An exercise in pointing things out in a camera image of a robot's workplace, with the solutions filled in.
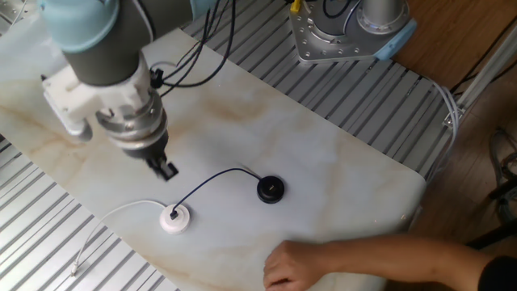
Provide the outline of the person hand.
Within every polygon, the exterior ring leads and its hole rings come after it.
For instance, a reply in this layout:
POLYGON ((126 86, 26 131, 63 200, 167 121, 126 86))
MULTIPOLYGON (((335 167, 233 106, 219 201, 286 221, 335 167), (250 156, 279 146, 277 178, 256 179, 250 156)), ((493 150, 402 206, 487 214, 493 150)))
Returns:
POLYGON ((266 291, 305 291, 325 274, 323 245, 283 241, 265 261, 263 285, 266 291))

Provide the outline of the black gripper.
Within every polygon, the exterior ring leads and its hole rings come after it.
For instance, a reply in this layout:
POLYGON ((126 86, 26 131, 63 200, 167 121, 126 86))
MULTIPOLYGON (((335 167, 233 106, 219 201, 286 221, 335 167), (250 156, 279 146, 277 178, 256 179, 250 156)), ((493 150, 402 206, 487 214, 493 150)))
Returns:
POLYGON ((167 162, 165 148, 169 139, 167 132, 151 145, 144 146, 136 150, 124 150, 124 152, 132 158, 139 158, 146 161, 148 167, 154 172, 158 178, 169 181, 176 176, 179 171, 172 162, 167 162))

